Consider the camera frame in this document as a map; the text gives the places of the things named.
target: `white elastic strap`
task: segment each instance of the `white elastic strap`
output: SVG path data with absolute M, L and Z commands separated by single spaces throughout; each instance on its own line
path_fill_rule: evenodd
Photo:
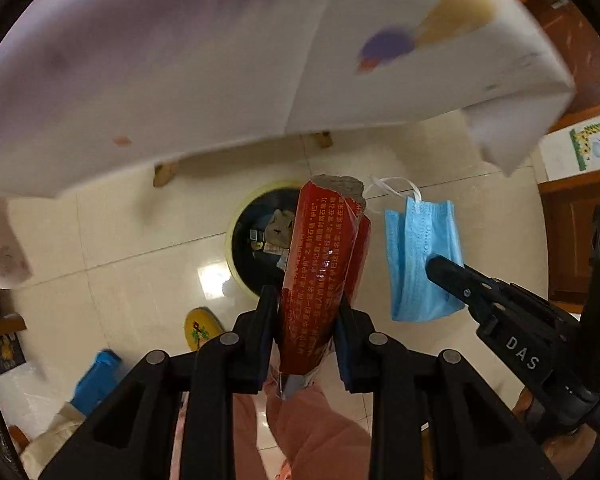
M 403 176 L 388 176 L 388 177 L 385 177 L 385 178 L 378 178 L 378 177 L 375 177 L 373 175 L 371 175 L 370 178 L 371 178 L 372 184 L 365 189 L 365 193 L 364 194 L 366 194 L 366 192 L 369 189 L 371 189 L 373 186 L 377 186 L 379 189 L 384 190 L 388 194 L 395 195 L 397 197 L 400 197 L 403 200 L 406 200 L 406 196 L 405 195 L 407 193 L 413 192 L 413 199 L 416 201 L 416 205 L 418 205 L 420 202 L 422 202 L 422 193 L 420 193 L 420 190 L 418 189 L 418 186 L 416 186 L 408 178 L 404 178 Z M 408 189 L 407 191 L 403 191 L 403 192 L 398 192 L 393 187 L 389 186 L 386 183 L 387 180 L 402 180 L 404 182 L 407 182 L 411 186 L 412 189 Z M 367 205 L 367 209 L 369 211 L 371 211 L 372 213 L 382 214 L 382 211 L 376 211 L 375 209 L 370 208 L 368 205 Z

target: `wooden furniture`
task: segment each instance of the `wooden furniture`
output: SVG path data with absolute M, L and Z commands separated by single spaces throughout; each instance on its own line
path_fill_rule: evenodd
M 600 170 L 538 185 L 549 263 L 548 299 L 580 312 L 587 296 L 591 221 L 600 203 Z
M 551 131 L 600 115 L 600 37 L 570 0 L 520 0 L 551 39 L 576 83 L 576 95 Z

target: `crumpled plastic wrapper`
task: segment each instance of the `crumpled plastic wrapper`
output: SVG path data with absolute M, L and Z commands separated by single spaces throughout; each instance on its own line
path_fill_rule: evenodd
M 280 300 L 283 399 L 313 383 L 342 295 L 355 294 L 370 234 L 363 189 L 350 176 L 319 175 L 300 190 Z

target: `person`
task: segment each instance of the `person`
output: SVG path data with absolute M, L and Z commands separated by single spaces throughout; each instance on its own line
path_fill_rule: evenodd
M 195 309 L 187 316 L 186 335 L 193 349 L 199 349 L 207 337 L 191 337 L 196 331 L 211 336 L 222 332 L 208 310 Z M 321 387 L 314 383 L 296 392 L 290 399 L 280 399 L 272 375 L 264 385 L 267 395 L 267 423 L 286 457 L 278 480 L 366 480 L 371 450 L 371 436 L 357 423 L 334 412 Z M 512 412 L 520 421 L 533 397 L 525 388 Z M 176 427 L 176 441 L 182 439 L 186 401 L 180 410 L 182 419 Z M 236 480 L 267 480 L 258 451 L 256 409 L 253 397 L 234 394 L 234 463 Z M 569 478 L 585 461 L 598 435 L 583 425 L 570 435 L 549 439 L 542 450 L 562 478 Z M 433 479 L 432 448 L 427 430 L 422 433 L 422 455 L 426 480 Z M 174 446 L 171 478 L 178 478 L 180 446 Z

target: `yellow slipper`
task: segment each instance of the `yellow slipper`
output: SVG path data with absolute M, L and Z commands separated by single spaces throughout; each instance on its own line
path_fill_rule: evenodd
M 207 341 L 223 334 L 226 330 L 218 318 L 206 307 L 199 306 L 187 314 L 184 320 L 184 337 L 193 352 Z

